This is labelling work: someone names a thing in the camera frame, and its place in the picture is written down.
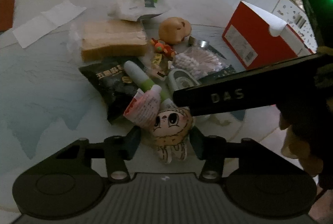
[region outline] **bread loaf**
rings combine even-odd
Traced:
[[[84,24],[81,56],[83,61],[107,56],[144,55],[148,48],[140,22],[106,20]]]

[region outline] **white and green package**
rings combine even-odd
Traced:
[[[156,17],[170,9],[165,0],[118,0],[115,14],[122,20],[138,21]]]

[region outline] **cartoon eye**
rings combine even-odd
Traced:
[[[159,116],[156,117],[154,128],[161,128],[161,119]]]
[[[171,113],[168,117],[168,125],[171,126],[178,126],[179,122],[179,115],[177,113]]]

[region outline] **white marble table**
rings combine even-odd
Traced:
[[[62,1],[20,0],[14,28]],[[19,215],[11,187],[25,169],[79,137],[102,142],[111,135],[125,135],[132,127],[125,119],[108,123],[102,98],[80,74],[66,48],[71,23],[108,18],[108,6],[115,0],[70,1],[87,10],[26,49],[19,46],[11,30],[0,35],[0,223]],[[193,35],[209,40],[237,71],[244,69],[221,39],[223,27],[233,13],[228,4],[222,0],[167,1],[173,9],[145,25],[148,36],[156,36],[156,23],[167,17],[185,18],[193,25]],[[284,136],[278,130],[278,116],[274,106],[267,106],[213,115],[197,126],[206,135],[220,135],[229,141],[251,137],[278,153]],[[227,162],[226,175],[237,167],[237,161]],[[131,173],[199,172],[203,162],[190,151],[185,162],[174,161],[166,166],[153,149],[140,145],[127,166]],[[103,161],[94,161],[93,168],[105,174]]]

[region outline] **black package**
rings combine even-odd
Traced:
[[[124,113],[138,90],[138,86],[124,71],[124,63],[128,60],[133,61],[141,69],[144,68],[135,56],[109,57],[101,63],[79,68],[107,104],[110,123]]]

